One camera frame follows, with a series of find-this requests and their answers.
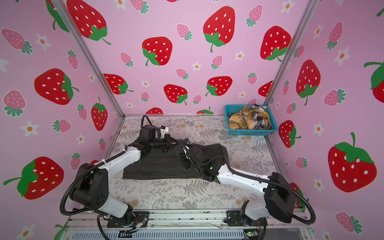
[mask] pink wall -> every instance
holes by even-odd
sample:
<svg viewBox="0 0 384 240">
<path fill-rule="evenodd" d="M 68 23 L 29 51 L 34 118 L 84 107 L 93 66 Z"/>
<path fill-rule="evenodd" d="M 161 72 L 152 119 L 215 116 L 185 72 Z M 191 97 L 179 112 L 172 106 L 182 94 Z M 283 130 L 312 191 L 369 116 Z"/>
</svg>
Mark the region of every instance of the pink wall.
<svg viewBox="0 0 384 240">
<path fill-rule="evenodd" d="M 137 1 L 142 5 L 132 5 L 132 1 L 126 0 L 122 0 L 122 4 L 117 0 L 85 2 L 67 0 L 67 6 L 102 72 L 114 74 L 116 79 L 127 82 L 128 91 L 123 91 L 123 94 L 119 94 L 122 92 L 116 85 L 117 81 L 111 83 L 112 90 L 117 93 L 115 97 L 125 113 L 142 114 L 152 108 L 160 108 L 163 113 L 170 114 L 196 113 L 203 109 L 209 110 L 209 107 L 214 113 L 223 113 L 226 104 L 246 104 L 253 99 L 263 103 L 265 97 L 258 91 L 270 86 L 269 82 L 273 80 L 280 64 L 275 57 L 271 61 L 263 58 L 269 56 L 275 48 L 281 50 L 289 44 L 289 35 L 294 34 L 308 1 Z M 216 17 L 210 18 L 218 10 L 218 20 L 215 20 Z M 92 25 L 97 27 L 95 33 L 91 29 Z M 280 28 L 268 32 L 267 41 L 270 45 L 266 46 L 264 35 L 274 26 Z M 208 33 L 208 41 L 211 43 L 207 42 L 203 29 Z M 210 37 L 214 32 L 220 34 L 217 42 Z M 159 65 L 149 61 L 146 66 L 149 59 L 143 54 L 143 46 L 149 58 L 149 54 L 154 52 L 153 62 Z M 216 70 L 211 67 L 213 62 L 219 66 Z M 109 81 L 113 80 L 113 76 L 108 77 Z M 207 90 L 207 82 L 211 78 L 227 81 L 221 88 L 222 84 L 217 83 L 219 89 L 216 91 L 211 90 L 218 96 L 211 95 Z M 226 84 L 231 81 L 230 87 L 226 88 Z M 164 87 L 168 84 L 176 87 L 167 86 L 166 92 L 169 90 L 170 93 L 166 94 Z M 175 103 L 178 99 L 173 93 L 176 97 L 183 95 L 181 103 Z"/>
<path fill-rule="evenodd" d="M 103 156 L 99 139 L 103 138 L 108 147 L 119 119 L 114 118 L 114 109 L 97 81 L 90 81 L 91 70 L 71 35 L 61 29 L 66 28 L 56 22 L 53 29 L 54 18 L 45 1 L 6 1 L 0 9 L 0 22 L 0 95 L 6 109 L 0 114 L 1 182 L 23 177 L 1 187 L 0 208 L 7 218 L 2 221 L 1 238 L 21 239 L 24 234 L 27 238 L 33 235 L 31 239 L 54 239 L 61 229 L 55 225 L 64 225 L 68 218 L 60 214 L 59 202 L 74 179 L 73 169 Z M 24 51 L 32 49 L 32 53 L 23 54 L 22 47 Z M 70 49 L 76 58 L 69 60 Z M 59 70 L 44 75 L 51 69 Z M 79 89 L 73 90 L 71 101 L 66 91 L 71 88 L 61 88 L 64 73 Z M 101 131 L 91 119 L 98 97 L 108 112 Z M 86 109 L 86 115 L 85 110 L 80 114 L 85 120 L 79 115 L 78 104 Z M 52 125 L 62 119 L 70 129 L 62 124 L 57 132 Z M 79 143 L 80 134 L 85 138 Z M 76 152 L 79 159 L 73 159 Z M 67 209 L 74 206 L 68 203 Z"/>
<path fill-rule="evenodd" d="M 301 41 L 304 52 L 291 60 L 270 105 L 280 125 L 272 136 L 276 152 L 287 180 L 297 184 L 316 211 L 317 239 L 380 238 L 384 74 L 382 65 L 364 64 L 384 59 L 384 15 L 377 16 L 383 7 L 382 1 L 322 1 Z M 330 40 L 337 45 L 329 51 Z M 311 88 L 304 92 L 307 83 Z M 371 90 L 371 83 L 378 87 Z M 283 124 L 287 120 L 301 136 L 293 145 L 292 123 Z"/>
</svg>

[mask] floral tablecloth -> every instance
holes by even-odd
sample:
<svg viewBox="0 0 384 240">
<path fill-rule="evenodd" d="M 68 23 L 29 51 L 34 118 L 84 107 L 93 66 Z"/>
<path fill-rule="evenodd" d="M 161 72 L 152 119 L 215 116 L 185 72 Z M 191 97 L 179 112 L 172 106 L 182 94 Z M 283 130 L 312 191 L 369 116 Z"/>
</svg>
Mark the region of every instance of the floral tablecloth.
<svg viewBox="0 0 384 240">
<path fill-rule="evenodd" d="M 149 118 L 156 126 L 169 127 L 173 138 L 187 137 L 192 143 L 201 145 L 222 144 L 228 150 L 231 166 L 237 169 L 263 175 L 276 172 L 265 138 L 229 135 L 225 116 Z M 111 156 L 138 137 L 140 121 L 141 117 L 126 117 Z M 258 198 L 238 187 L 202 179 L 122 179 L 122 171 L 109 181 L 109 191 L 134 209 L 235 209 L 248 199 Z"/>
</svg>

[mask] blue plastic basket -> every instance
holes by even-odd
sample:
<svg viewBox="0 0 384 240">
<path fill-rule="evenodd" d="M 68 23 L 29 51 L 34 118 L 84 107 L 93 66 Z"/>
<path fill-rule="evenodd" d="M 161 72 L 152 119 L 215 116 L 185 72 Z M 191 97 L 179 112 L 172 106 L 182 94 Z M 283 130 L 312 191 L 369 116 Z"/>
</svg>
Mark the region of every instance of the blue plastic basket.
<svg viewBox="0 0 384 240">
<path fill-rule="evenodd" d="M 275 118 L 272 115 L 271 109 L 265 105 L 260 105 L 262 107 L 266 107 L 266 112 L 269 114 L 269 118 L 271 119 L 272 127 L 270 130 L 260 130 L 260 129 L 230 129 L 228 125 L 228 118 L 233 113 L 238 113 L 242 110 L 246 105 L 226 105 L 225 106 L 225 123 L 227 124 L 227 128 L 229 130 L 230 135 L 245 135 L 245 136 L 267 136 L 272 132 L 277 131 L 277 124 Z"/>
</svg>

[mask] green stem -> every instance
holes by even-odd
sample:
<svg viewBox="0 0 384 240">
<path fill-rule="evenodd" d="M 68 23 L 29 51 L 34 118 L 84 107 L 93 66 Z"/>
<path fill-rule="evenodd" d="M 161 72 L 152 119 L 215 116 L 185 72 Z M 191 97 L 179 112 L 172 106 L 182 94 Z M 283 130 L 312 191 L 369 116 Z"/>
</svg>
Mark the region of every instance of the green stem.
<svg viewBox="0 0 384 240">
<path fill-rule="evenodd" d="M 103 39 L 103 38 L 101 38 L 101 39 Z M 103 39 L 104 40 L 104 39 Z M 106 40 L 104 40 L 104 42 L 106 42 L 106 43 L 108 43 Z M 111 45 L 111 43 L 108 43 L 109 45 Z"/>
<path fill-rule="evenodd" d="M 353 139 L 353 147 L 355 147 L 355 140 L 356 140 L 355 133 L 351 132 L 351 135 L 352 135 L 352 139 Z"/>
<path fill-rule="evenodd" d="M 384 8 L 376 15 L 376 16 L 381 16 L 381 14 L 384 12 Z"/>
<path fill-rule="evenodd" d="M 9 180 L 5 181 L 3 184 L 4 184 L 4 185 L 7 185 L 8 183 L 10 183 L 10 182 L 12 182 L 12 181 L 14 181 L 14 180 L 17 180 L 17 179 L 21 179 L 21 177 L 17 177 L 17 178 L 9 179 Z"/>
<path fill-rule="evenodd" d="M 369 66 L 369 65 L 382 65 L 382 63 L 378 63 L 378 62 L 368 62 L 368 63 L 364 63 L 364 67 Z"/>
</svg>

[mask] black folded garment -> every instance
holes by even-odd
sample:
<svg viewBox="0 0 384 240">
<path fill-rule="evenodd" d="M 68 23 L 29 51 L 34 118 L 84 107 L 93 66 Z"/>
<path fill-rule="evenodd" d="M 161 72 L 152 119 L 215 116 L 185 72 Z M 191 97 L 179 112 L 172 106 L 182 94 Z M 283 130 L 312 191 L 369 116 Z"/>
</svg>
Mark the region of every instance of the black folded garment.
<svg viewBox="0 0 384 240">
<path fill-rule="evenodd" d="M 194 144 L 201 149 L 207 158 L 211 159 L 217 155 L 223 155 L 220 144 L 202 146 Z M 151 149 L 151 152 L 143 159 L 127 166 L 123 171 L 123 179 L 154 180 L 168 178 L 200 178 L 200 174 L 190 167 L 185 169 L 175 149 L 161 152 L 160 149 Z"/>
</svg>

